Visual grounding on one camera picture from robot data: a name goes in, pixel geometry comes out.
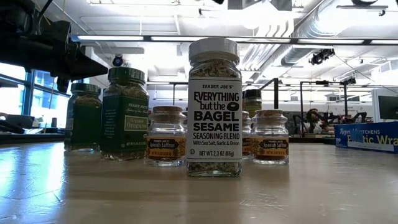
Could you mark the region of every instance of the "white jar lid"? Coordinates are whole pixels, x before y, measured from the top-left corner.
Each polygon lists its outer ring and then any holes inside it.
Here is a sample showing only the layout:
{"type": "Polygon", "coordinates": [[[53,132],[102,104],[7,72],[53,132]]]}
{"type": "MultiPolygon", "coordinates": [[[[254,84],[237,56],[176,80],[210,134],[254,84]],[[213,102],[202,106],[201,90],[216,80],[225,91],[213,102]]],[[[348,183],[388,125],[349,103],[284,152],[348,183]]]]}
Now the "white jar lid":
{"type": "Polygon", "coordinates": [[[220,37],[197,40],[189,46],[189,61],[195,60],[204,53],[206,56],[214,56],[209,59],[223,58],[222,55],[224,55],[239,63],[239,46],[233,40],[220,37]]]}

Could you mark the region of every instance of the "wooden table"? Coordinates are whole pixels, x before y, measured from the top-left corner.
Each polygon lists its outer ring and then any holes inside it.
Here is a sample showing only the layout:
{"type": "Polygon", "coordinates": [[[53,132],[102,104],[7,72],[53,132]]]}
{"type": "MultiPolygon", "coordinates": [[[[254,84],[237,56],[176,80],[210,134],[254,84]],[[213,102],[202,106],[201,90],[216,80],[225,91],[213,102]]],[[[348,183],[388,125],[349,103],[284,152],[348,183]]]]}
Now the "wooden table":
{"type": "Polygon", "coordinates": [[[292,144],[241,178],[101,161],[62,143],[0,149],[0,223],[398,223],[398,157],[292,144]]]}

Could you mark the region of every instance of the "green jar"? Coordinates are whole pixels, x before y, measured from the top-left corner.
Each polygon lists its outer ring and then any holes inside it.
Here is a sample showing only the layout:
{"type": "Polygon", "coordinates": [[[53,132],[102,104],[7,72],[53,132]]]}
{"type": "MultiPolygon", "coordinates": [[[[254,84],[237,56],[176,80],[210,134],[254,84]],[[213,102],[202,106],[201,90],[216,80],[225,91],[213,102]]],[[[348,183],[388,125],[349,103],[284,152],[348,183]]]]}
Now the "green jar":
{"type": "Polygon", "coordinates": [[[148,127],[149,95],[145,74],[134,68],[111,68],[103,92],[101,157],[115,161],[143,159],[148,127]]]}
{"type": "Polygon", "coordinates": [[[65,127],[65,149],[92,151],[98,149],[101,127],[101,88],[86,83],[71,85],[65,127]]]}

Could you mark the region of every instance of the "blue box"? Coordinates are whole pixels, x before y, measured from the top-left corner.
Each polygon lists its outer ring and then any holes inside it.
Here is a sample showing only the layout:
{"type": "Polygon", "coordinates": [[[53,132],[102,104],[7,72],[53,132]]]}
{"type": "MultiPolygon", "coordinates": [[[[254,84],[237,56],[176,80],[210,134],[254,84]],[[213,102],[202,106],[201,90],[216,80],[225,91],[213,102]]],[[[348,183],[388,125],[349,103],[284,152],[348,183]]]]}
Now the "blue box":
{"type": "Polygon", "coordinates": [[[398,122],[338,124],[336,147],[398,154],[398,122]]]}

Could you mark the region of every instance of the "black jar lid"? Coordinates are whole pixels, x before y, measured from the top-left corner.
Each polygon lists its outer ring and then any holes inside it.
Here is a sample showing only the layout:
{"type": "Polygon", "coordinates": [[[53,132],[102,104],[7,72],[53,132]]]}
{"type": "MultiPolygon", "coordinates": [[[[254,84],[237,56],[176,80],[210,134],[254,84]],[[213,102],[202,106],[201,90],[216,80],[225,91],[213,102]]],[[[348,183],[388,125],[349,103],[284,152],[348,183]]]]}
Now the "black jar lid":
{"type": "Polygon", "coordinates": [[[259,97],[261,98],[261,90],[246,90],[244,97],[259,97]]]}
{"type": "Polygon", "coordinates": [[[72,83],[70,91],[72,93],[84,92],[84,93],[97,94],[98,96],[101,94],[101,88],[99,86],[88,83],[72,83]]]}
{"type": "Polygon", "coordinates": [[[109,69],[108,72],[108,80],[135,81],[145,84],[145,73],[135,68],[127,68],[127,67],[111,68],[109,69]]]}

